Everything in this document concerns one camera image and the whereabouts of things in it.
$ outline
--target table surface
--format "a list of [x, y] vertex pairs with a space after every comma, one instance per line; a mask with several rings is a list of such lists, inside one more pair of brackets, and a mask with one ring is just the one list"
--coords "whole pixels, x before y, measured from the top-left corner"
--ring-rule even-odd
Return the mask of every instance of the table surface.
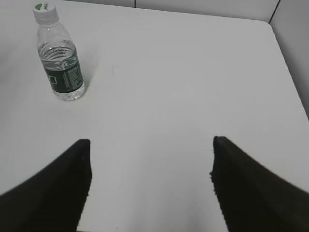
[[227, 136], [309, 191], [309, 124], [271, 27], [260, 21], [57, 3], [86, 82], [51, 92], [30, 1], [0, 3], [0, 193], [89, 138], [79, 229], [227, 231], [209, 172]]

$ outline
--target water bottle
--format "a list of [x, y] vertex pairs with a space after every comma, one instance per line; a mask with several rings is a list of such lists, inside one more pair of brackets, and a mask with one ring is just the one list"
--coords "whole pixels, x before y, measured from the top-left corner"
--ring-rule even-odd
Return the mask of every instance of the water bottle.
[[61, 100], [72, 101], [85, 91], [84, 79], [75, 45], [59, 22], [56, 7], [48, 2], [33, 8], [39, 24], [37, 49], [54, 94]]

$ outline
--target water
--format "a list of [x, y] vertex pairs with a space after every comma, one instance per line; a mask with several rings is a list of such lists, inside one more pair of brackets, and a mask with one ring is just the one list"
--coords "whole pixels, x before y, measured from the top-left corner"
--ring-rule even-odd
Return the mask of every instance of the water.
[[84, 94], [84, 79], [73, 42], [45, 43], [38, 52], [53, 92], [59, 99], [72, 101]]

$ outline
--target wall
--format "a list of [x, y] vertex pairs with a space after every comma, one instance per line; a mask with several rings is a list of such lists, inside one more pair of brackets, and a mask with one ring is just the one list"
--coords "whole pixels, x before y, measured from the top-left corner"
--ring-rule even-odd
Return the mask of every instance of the wall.
[[128, 6], [128, 7], [135, 6], [134, 0], [73, 0], [73, 1], [99, 3], [99, 4], [115, 5], [115, 6]]
[[281, 0], [271, 21], [309, 116], [309, 0]]
[[278, 0], [136, 0], [136, 7], [269, 22]]

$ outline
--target white bottle cap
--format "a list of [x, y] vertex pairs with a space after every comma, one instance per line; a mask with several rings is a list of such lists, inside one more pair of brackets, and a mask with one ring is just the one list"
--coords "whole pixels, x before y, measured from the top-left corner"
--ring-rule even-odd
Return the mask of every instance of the white bottle cap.
[[51, 3], [39, 3], [32, 9], [32, 11], [38, 24], [50, 25], [59, 20], [56, 7]]

